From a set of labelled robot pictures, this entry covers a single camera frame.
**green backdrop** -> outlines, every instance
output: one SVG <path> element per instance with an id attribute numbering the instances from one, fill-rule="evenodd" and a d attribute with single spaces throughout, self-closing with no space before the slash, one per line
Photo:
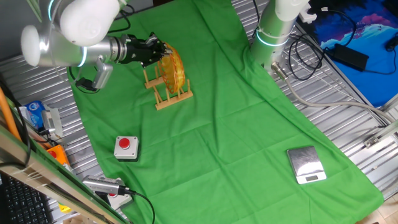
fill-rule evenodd
<path id="1" fill-rule="evenodd" d="M 129 20 L 126 33 L 154 31 L 178 50 L 193 98 L 157 111 L 135 62 L 115 65 L 99 93 L 73 93 L 104 174 L 148 196 L 156 223 L 342 224 L 381 205 L 380 191 L 251 57 L 231 1 L 179 0 Z M 164 84 L 158 90 L 165 98 Z M 138 162 L 116 160 L 116 136 L 139 138 Z M 304 146 L 315 146 L 327 180 L 296 182 L 286 150 Z M 135 200 L 123 212 L 150 223 L 147 202 Z"/>

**blue cloth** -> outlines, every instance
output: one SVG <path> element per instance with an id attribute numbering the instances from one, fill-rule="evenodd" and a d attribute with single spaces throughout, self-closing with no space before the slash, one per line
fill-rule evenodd
<path id="1" fill-rule="evenodd" d="M 384 46 L 396 32 L 398 32 L 398 29 L 389 29 L 382 35 L 356 39 L 348 47 L 369 56 L 368 64 L 366 65 L 367 70 L 389 73 L 394 71 L 394 52 L 387 52 Z M 346 65 L 335 63 L 375 107 L 384 105 L 398 94 L 398 71 L 392 75 L 381 75 L 371 72 L 359 72 Z"/>
<path id="2" fill-rule="evenodd" d="M 367 70 L 388 73 L 394 71 L 394 53 L 387 52 L 384 46 L 398 32 L 398 18 L 382 2 L 383 0 L 349 1 L 336 9 L 350 16 L 357 25 L 354 39 L 348 47 L 369 56 Z M 337 13 L 319 13 L 323 14 L 310 25 L 313 26 L 313 32 L 310 33 L 317 36 L 322 43 L 321 47 L 332 49 L 336 43 L 347 43 L 353 31 L 352 24 Z M 375 107 L 384 105 L 398 94 L 398 72 L 381 75 L 359 72 L 340 63 L 336 64 Z"/>

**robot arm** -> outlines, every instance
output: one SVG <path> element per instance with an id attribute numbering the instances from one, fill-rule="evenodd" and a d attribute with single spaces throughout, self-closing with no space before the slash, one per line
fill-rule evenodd
<path id="1" fill-rule="evenodd" d="M 269 73 L 271 65 L 282 60 L 282 51 L 301 14 L 305 22 L 313 21 L 316 15 L 308 15 L 309 0 L 270 0 L 262 12 L 250 50 L 253 57 Z"/>
<path id="2" fill-rule="evenodd" d="M 126 5 L 124 0 L 40 0 L 39 3 L 42 25 L 27 26 L 22 31 L 22 54 L 27 63 L 43 67 L 96 65 L 96 78 L 83 86 L 88 90 L 105 86 L 113 71 L 110 62 L 135 61 L 146 67 L 170 53 L 153 33 L 147 40 L 134 35 L 106 36 L 120 8 Z"/>

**metal grating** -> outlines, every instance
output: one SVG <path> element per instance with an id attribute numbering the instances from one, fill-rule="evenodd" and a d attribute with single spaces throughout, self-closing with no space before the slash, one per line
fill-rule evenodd
<path id="1" fill-rule="evenodd" d="M 259 10 L 262 11 L 268 0 L 257 0 L 256 2 Z M 251 39 L 253 30 L 257 26 L 253 1 L 234 0 L 232 4 L 239 15 L 248 39 Z M 297 27 L 293 33 L 301 34 Z M 315 72 L 312 78 L 305 82 L 296 80 L 291 76 L 292 72 L 287 67 L 290 43 L 291 40 L 286 45 L 280 65 L 285 71 L 289 71 L 287 74 L 292 86 L 304 100 L 314 103 L 337 101 L 369 103 L 338 68 L 335 70 L 325 60 L 322 68 Z M 305 44 L 299 44 L 298 52 L 306 58 L 306 63 L 318 63 L 315 54 Z M 294 72 L 299 77 L 306 77 L 310 74 L 311 71 L 298 63 L 296 52 L 292 52 L 292 59 Z M 369 149 L 363 143 L 382 129 L 377 116 L 368 110 L 352 106 L 314 108 L 303 105 L 296 100 L 286 84 L 276 74 L 271 74 L 271 76 L 297 109 L 366 174 L 369 180 L 383 193 L 385 199 L 398 192 L 397 139 L 391 136 Z M 395 101 L 391 100 L 389 105 L 384 108 L 395 119 L 398 119 L 397 98 Z"/>
<path id="2" fill-rule="evenodd" d="M 252 0 L 232 1 L 246 31 L 248 39 L 257 26 L 257 16 Z M 257 0 L 259 12 L 267 5 L 266 0 Z M 305 45 L 298 48 L 301 55 L 316 63 L 316 58 Z M 298 75 L 308 75 L 303 67 L 295 63 Z M 59 68 L 62 78 L 67 78 L 66 68 Z M 86 175 L 103 175 L 90 140 L 84 130 L 78 109 L 73 98 L 72 89 L 61 81 L 54 68 L 39 68 L 29 66 L 22 56 L 0 62 L 0 73 L 10 86 L 16 98 L 22 103 L 41 100 L 52 108 L 58 108 L 63 124 L 63 143 L 72 167 L 82 179 Z M 334 108 L 311 108 L 300 103 L 290 94 L 285 83 L 275 79 L 281 90 L 292 103 L 323 131 L 389 198 L 398 191 L 398 146 L 394 139 L 387 138 L 379 144 L 367 149 L 363 142 L 376 134 L 380 123 L 367 110 L 350 106 Z M 352 83 L 330 65 L 322 69 L 306 82 L 291 78 L 292 85 L 303 98 L 313 102 L 332 102 L 358 100 L 364 97 L 352 87 Z M 398 103 L 386 108 L 394 118 L 398 118 Z M 49 199 L 54 223 L 61 223 L 71 214 L 63 214 L 58 203 Z"/>
<path id="3" fill-rule="evenodd" d="M 66 79 L 67 69 L 58 69 L 62 78 Z M 51 108 L 59 109 L 63 127 L 60 143 L 64 145 L 68 160 L 79 179 L 86 175 L 104 176 L 81 122 L 72 89 L 60 79 L 54 68 L 31 67 L 23 56 L 18 56 L 0 62 L 0 73 L 22 105 L 40 100 Z M 71 215 L 62 213 L 58 203 L 50 198 L 49 205 L 54 223 L 62 223 Z"/>

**white cable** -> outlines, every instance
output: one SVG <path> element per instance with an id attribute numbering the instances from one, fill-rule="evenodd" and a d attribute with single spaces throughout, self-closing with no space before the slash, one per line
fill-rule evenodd
<path id="1" fill-rule="evenodd" d="M 62 78 L 62 76 L 61 76 L 61 74 L 60 74 L 60 72 L 59 72 L 59 70 L 58 70 L 58 67 L 57 67 L 57 65 L 55 64 L 55 59 L 54 59 L 53 54 L 52 54 L 52 46 L 51 46 L 51 39 L 52 39 L 51 33 L 52 33 L 53 25 L 54 25 L 54 19 L 55 19 L 55 15 L 56 15 L 56 13 L 57 13 L 57 11 L 58 11 L 58 7 L 59 7 L 59 5 L 61 4 L 62 1 L 63 1 L 63 0 L 59 0 L 59 2 L 57 3 L 57 5 L 55 5 L 55 8 L 54 8 L 53 13 L 52 13 L 52 16 L 51 16 L 50 31 L 49 31 L 49 50 L 50 50 L 51 62 L 52 62 L 52 65 L 53 65 L 54 68 L 55 68 L 55 72 L 57 73 L 58 77 L 59 77 L 63 82 L 65 82 L 67 85 L 69 85 L 70 82 L 67 81 L 68 78 L 67 78 L 67 80 L 65 80 L 65 79 Z M 80 67 L 80 69 L 79 69 L 79 74 L 77 75 L 76 79 L 74 79 L 74 81 L 71 82 L 71 84 L 74 84 L 74 83 L 79 79 L 80 73 L 81 73 L 81 69 L 82 69 L 82 68 Z"/>
<path id="2" fill-rule="evenodd" d="M 290 84 L 289 79 L 285 80 L 287 87 L 290 89 L 292 94 L 303 104 L 308 105 L 308 106 L 313 106 L 313 107 L 329 107 L 329 106 L 341 106 L 341 105 L 349 105 L 349 106 L 359 106 L 362 108 L 369 109 L 375 113 L 377 113 L 380 116 L 385 117 L 387 120 L 389 120 L 391 123 L 395 122 L 393 118 L 391 118 L 389 115 L 387 115 L 385 112 L 378 110 L 372 106 L 365 105 L 363 103 L 357 103 L 357 102 L 334 102 L 334 103 L 311 103 L 308 101 L 303 100 L 297 93 L 294 91 L 292 84 Z"/>

